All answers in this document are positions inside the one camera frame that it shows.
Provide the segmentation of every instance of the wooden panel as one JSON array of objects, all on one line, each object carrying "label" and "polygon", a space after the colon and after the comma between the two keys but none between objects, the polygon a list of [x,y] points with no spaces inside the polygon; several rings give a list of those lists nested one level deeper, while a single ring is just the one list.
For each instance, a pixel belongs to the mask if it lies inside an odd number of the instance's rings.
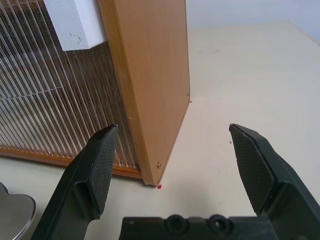
[{"label": "wooden panel", "polygon": [[190,100],[186,3],[98,3],[143,180],[156,185]]}]

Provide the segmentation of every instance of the stainless steel object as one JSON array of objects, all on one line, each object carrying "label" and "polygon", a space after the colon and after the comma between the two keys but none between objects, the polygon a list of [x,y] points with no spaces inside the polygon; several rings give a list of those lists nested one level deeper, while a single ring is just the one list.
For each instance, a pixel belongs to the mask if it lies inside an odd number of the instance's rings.
[{"label": "stainless steel object", "polygon": [[18,240],[27,231],[36,213],[35,200],[23,194],[11,195],[0,182],[0,239]]}]

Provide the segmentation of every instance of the ribbed plastic sheet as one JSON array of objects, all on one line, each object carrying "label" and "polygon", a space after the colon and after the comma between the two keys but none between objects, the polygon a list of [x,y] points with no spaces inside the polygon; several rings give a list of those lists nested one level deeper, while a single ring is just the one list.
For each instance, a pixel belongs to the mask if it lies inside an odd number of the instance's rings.
[{"label": "ribbed plastic sheet", "polygon": [[118,124],[115,165],[139,168],[108,43],[62,51],[43,0],[0,0],[0,148],[73,159]]}]

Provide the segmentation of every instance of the textured rubber pad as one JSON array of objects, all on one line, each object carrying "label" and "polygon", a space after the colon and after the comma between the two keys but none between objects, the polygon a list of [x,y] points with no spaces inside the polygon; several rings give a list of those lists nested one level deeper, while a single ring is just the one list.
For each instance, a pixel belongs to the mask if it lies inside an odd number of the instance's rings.
[{"label": "textured rubber pad", "polygon": [[88,181],[99,214],[102,214],[105,210],[113,171],[117,132],[117,128],[113,128],[101,141]]},{"label": "textured rubber pad", "polygon": [[238,129],[231,126],[230,132],[241,180],[254,212],[259,214],[268,202],[269,194],[273,189],[274,177],[257,148],[257,144],[248,135],[250,131],[257,135],[258,133],[250,129],[247,129],[249,131],[247,133],[243,131],[245,129],[247,128]]}]

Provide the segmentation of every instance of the wooden cabinet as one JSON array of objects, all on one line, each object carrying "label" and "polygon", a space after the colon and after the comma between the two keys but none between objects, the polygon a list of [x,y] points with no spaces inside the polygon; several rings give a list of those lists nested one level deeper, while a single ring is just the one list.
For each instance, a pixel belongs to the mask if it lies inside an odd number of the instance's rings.
[{"label": "wooden cabinet", "polygon": [[185,0],[98,0],[107,42],[62,51],[42,0],[1,0],[0,154],[68,165],[118,124],[114,174],[161,180],[189,105]]}]

